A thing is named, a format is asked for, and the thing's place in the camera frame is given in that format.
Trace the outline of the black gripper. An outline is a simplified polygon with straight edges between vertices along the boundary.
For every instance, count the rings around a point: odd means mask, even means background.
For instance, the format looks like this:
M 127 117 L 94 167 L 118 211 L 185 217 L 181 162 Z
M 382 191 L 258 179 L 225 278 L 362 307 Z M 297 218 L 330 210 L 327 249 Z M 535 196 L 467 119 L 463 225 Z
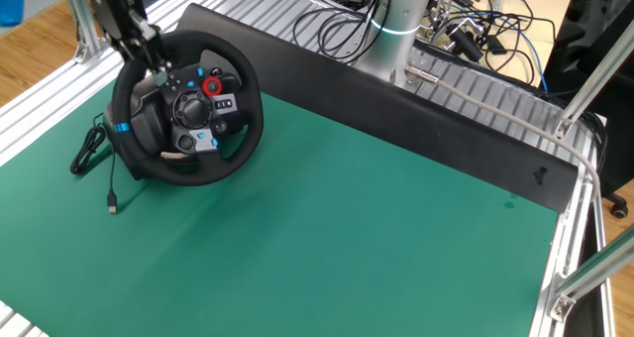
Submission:
M 157 86 L 167 83 L 166 59 L 159 27 L 148 24 L 143 0 L 90 0 L 95 20 L 108 35 L 124 64 L 120 75 L 145 75 Z

